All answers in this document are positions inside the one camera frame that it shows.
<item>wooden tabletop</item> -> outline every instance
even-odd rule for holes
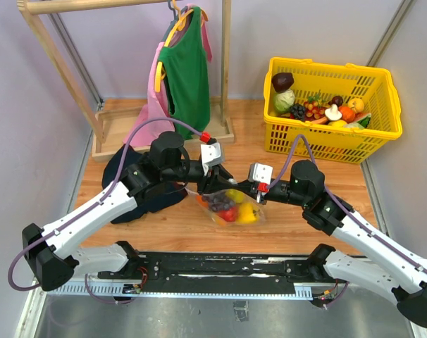
[[[134,104],[131,101],[125,100],[125,106]],[[117,99],[106,102],[106,109],[120,106]],[[237,181],[246,179],[249,165],[257,161],[273,166],[273,176],[276,176],[286,155],[264,151],[264,102],[229,100],[229,111],[236,142],[224,147],[224,166]],[[317,164],[331,190],[376,225],[360,166],[322,160],[318,160]],[[105,165],[89,159],[77,206],[102,190]],[[284,179],[289,179],[289,172]],[[220,227],[208,218],[193,198],[187,197],[175,206],[146,214],[131,223],[106,225],[87,239],[84,245],[106,246],[126,240],[139,251],[309,254],[318,244],[325,243],[347,254],[359,254],[347,244],[310,227],[302,219],[300,207],[268,202],[264,212],[266,222],[262,225]]]

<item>yellow plastic crate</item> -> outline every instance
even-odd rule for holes
[[[364,111],[371,113],[369,127],[351,130],[270,116],[268,113],[274,111],[272,98],[275,94],[271,78],[281,72],[293,74],[295,83],[291,89],[299,104],[303,104],[319,90],[325,102],[329,102],[335,95],[343,97],[344,104],[354,97],[362,99],[365,103]],[[303,134],[316,158],[361,163],[388,140],[397,139],[402,134],[400,100],[392,76],[386,69],[351,63],[326,65],[312,60],[272,58],[265,77],[264,97],[266,151],[286,154],[294,138]],[[295,154],[308,156],[302,142],[299,142]]]

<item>clear plastic bag of fruit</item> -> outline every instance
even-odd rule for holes
[[[188,190],[212,220],[221,225],[253,225],[265,221],[260,205],[246,194],[235,189],[199,195]]]

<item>green tank top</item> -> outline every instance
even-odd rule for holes
[[[168,110],[172,117],[202,131],[210,120],[210,93],[206,51],[201,38],[201,9],[193,7],[190,26],[180,41],[162,48],[159,61],[166,71]],[[175,124],[184,139],[192,133]]]

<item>yellow hanger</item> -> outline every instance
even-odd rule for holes
[[[177,6],[175,6],[175,0],[173,0],[173,6],[179,13],[179,20],[173,26],[171,31],[168,33],[168,36],[165,40],[165,44],[163,44],[164,47],[168,47],[170,45],[171,39],[173,38],[173,35],[176,33],[176,30],[182,30],[184,28],[187,16],[191,14],[191,12],[193,12],[193,8],[191,8],[190,10],[185,12],[182,16],[180,16],[180,9]],[[201,13],[203,17],[203,20],[201,21],[201,26],[202,26],[204,24],[204,21],[209,21],[209,18],[207,18],[207,14],[203,10],[201,10]],[[154,90],[156,91],[156,93],[160,92],[160,84],[164,78],[165,78],[165,71],[163,70],[163,63],[162,61],[159,61],[156,67],[156,77],[154,78]]]

